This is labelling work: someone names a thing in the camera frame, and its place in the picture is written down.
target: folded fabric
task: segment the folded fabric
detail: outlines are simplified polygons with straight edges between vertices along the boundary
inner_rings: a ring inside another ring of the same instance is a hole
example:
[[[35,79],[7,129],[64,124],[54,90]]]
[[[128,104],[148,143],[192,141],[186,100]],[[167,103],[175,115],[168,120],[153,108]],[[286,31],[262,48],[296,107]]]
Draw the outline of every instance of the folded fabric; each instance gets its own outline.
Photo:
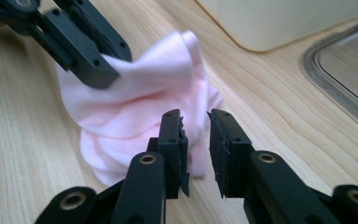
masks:
[[[173,32],[133,63],[104,58],[120,77],[105,90],[81,83],[56,66],[62,101],[81,127],[80,150],[107,186],[125,178],[133,156],[158,137],[161,116],[180,109],[188,138],[190,176],[206,173],[207,111],[222,98],[209,85],[197,38]]]

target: white container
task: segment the white container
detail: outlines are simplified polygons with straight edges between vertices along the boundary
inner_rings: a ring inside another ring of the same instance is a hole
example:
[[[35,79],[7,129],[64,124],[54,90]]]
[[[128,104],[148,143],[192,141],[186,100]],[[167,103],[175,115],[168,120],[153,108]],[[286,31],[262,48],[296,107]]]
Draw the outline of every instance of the white container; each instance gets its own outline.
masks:
[[[197,0],[246,49],[266,51],[358,16],[358,0]]]

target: table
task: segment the table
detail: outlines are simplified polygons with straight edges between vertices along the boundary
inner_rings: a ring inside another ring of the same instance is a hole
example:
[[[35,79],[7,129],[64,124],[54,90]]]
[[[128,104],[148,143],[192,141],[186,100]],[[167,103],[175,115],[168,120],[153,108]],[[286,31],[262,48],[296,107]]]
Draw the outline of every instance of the table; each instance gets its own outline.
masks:
[[[358,185],[358,123],[313,85],[302,66],[312,44],[358,19],[268,52],[235,42],[193,0],[93,0],[139,57],[173,30],[200,41],[212,85],[256,150],[281,155],[304,182],[331,194]],[[43,2],[41,8],[54,7]],[[0,223],[32,223],[73,186],[101,192],[78,150],[79,129],[66,113],[53,60],[30,37],[0,28]],[[241,199],[221,199],[212,165],[190,180],[190,194],[167,201],[167,223],[247,223]]]

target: transparent tray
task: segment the transparent tray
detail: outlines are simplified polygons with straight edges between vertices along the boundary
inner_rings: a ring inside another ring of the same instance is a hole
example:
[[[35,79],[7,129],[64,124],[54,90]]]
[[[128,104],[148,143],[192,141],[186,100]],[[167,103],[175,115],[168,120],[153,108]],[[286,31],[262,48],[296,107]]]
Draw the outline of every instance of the transparent tray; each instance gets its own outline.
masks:
[[[310,79],[358,121],[358,25],[307,50],[304,66]]]

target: crumpled cloth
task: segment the crumpled cloth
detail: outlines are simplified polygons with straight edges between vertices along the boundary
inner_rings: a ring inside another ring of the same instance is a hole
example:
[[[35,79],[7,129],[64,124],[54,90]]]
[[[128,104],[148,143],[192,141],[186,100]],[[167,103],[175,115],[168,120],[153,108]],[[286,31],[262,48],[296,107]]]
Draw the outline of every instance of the crumpled cloth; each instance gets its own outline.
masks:
[[[193,33],[172,32],[129,63],[104,56],[120,77],[105,90],[84,85],[56,66],[63,104],[81,127],[80,151],[107,186],[125,178],[131,159],[158,137],[164,113],[180,109],[190,176],[206,174],[207,111],[222,97],[209,85]]]

